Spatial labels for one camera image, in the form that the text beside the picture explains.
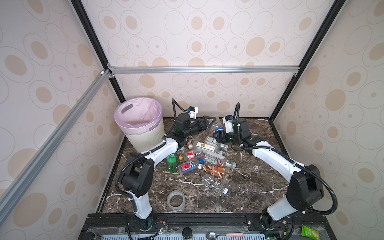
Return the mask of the frosted bottle kiwi label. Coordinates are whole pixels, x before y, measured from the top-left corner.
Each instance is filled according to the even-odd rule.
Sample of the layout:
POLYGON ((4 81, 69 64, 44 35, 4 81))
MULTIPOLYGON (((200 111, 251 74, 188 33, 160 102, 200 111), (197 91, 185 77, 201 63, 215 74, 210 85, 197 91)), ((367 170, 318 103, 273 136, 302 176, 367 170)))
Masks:
POLYGON ((193 147, 198 149, 198 150, 202 150, 204 153, 206 153, 206 152, 219 153, 220 152, 220 149, 218 146, 206 144, 206 143, 199 142, 199 141, 194 141, 193 147))

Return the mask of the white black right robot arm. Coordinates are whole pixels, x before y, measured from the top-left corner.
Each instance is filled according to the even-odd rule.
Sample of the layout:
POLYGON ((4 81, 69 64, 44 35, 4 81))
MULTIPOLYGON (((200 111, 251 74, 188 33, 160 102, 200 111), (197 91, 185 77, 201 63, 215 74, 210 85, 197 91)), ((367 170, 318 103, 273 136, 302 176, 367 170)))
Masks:
POLYGON ((338 208, 337 196, 321 178, 319 169, 293 160, 260 136, 253 135, 247 120, 240 118, 240 106, 237 103, 233 115, 215 120, 213 137, 221 144, 234 145, 238 151, 246 151, 264 161, 289 183, 285 196, 262 211, 263 228, 272 230, 280 220, 296 213, 333 214, 338 208))

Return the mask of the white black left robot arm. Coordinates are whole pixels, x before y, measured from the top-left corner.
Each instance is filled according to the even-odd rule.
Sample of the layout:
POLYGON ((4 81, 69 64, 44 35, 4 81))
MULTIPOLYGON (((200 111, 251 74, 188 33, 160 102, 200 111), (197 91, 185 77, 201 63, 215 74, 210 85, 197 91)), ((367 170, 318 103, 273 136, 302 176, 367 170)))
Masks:
POLYGON ((138 97, 120 104, 115 112, 115 123, 135 148, 119 172, 116 191, 133 202, 135 221, 143 230, 153 222, 153 209, 148 191, 153 183, 155 167, 166 157, 176 153, 190 136, 209 129, 214 117, 197 117, 198 108, 181 109, 174 113, 173 125, 164 130, 162 105, 151 98, 138 97))

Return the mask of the clear bottle blue label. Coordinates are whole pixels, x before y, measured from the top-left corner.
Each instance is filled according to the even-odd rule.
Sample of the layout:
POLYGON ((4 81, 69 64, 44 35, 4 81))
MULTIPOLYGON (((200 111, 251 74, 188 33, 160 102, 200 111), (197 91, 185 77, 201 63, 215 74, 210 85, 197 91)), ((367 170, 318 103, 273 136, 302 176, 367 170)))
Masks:
POLYGON ((218 120, 218 119, 215 119, 212 122, 212 125, 211 125, 210 129, 213 131, 213 136, 214 137, 225 133, 223 125, 220 122, 220 120, 218 120))

